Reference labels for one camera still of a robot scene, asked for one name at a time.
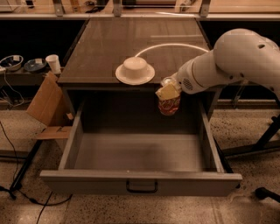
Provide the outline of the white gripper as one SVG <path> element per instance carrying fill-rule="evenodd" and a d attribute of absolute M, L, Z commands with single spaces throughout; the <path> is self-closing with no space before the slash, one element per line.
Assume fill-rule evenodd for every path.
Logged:
<path fill-rule="evenodd" d="M 171 83 L 162 86 L 156 95 L 161 101 L 177 98 L 182 90 L 189 95 L 212 87 L 214 64 L 196 57 L 187 61 L 177 73 L 170 76 Z"/>

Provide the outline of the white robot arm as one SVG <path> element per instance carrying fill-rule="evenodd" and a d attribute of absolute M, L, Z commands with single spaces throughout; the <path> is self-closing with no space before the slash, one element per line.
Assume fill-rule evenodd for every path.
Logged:
<path fill-rule="evenodd" d="M 272 40 L 247 29 L 225 32 L 213 50 L 188 60 L 174 75 L 164 78 L 156 92 L 170 100 L 238 81 L 250 81 L 280 98 L 280 49 Z"/>

